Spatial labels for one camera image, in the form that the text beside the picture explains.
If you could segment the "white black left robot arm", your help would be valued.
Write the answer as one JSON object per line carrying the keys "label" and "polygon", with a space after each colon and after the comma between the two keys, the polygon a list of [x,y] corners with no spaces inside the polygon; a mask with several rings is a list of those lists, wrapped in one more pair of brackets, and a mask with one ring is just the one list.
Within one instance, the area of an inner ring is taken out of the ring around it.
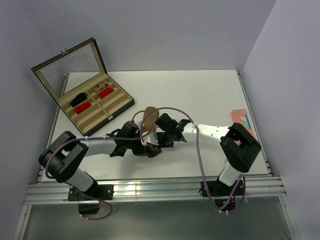
{"label": "white black left robot arm", "polygon": [[123,157],[127,150],[136,156],[150,153],[148,144],[142,142],[139,126],[131,121],[98,137],[76,137],[65,131],[41,153],[38,162],[45,168],[47,178],[73,186],[82,197],[91,200],[96,197],[98,188],[95,179],[79,168],[83,159],[94,155]]}

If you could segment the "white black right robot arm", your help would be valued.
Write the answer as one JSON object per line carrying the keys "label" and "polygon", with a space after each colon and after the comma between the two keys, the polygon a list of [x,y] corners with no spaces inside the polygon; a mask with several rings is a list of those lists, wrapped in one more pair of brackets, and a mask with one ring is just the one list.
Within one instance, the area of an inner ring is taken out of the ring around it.
{"label": "white black right robot arm", "polygon": [[180,122],[163,113],[155,124],[161,148],[171,148],[174,142],[195,142],[220,147],[227,163],[218,176],[217,191],[229,194],[241,174],[249,172],[262,147],[255,137],[240,123],[231,126],[197,124],[189,119]]}

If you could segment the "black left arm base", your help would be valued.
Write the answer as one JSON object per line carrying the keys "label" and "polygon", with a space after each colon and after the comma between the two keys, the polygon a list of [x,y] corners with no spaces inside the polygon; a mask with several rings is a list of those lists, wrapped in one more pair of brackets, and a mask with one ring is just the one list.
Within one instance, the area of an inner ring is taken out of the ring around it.
{"label": "black left arm base", "polygon": [[[94,183],[87,191],[80,191],[75,186],[70,186],[67,201],[78,202],[78,213],[88,220],[101,220],[109,217],[113,212],[112,205],[108,202],[113,199],[113,184]],[[109,212],[104,216],[96,216],[103,207],[108,207]]]}

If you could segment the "tan ribbed sock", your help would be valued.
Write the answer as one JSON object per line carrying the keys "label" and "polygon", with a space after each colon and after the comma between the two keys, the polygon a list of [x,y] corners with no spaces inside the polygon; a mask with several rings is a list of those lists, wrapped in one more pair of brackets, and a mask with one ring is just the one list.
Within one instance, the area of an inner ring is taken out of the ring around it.
{"label": "tan ribbed sock", "polygon": [[[156,120],[159,118],[159,111],[157,110],[156,107],[154,106],[148,106],[144,110],[143,114],[143,124],[141,125],[141,133],[142,135],[145,135],[148,132],[154,132],[155,134],[157,133],[157,125],[156,125]],[[148,158],[154,158],[157,155],[161,153],[161,148],[153,144],[148,144],[144,146],[144,154]]]}

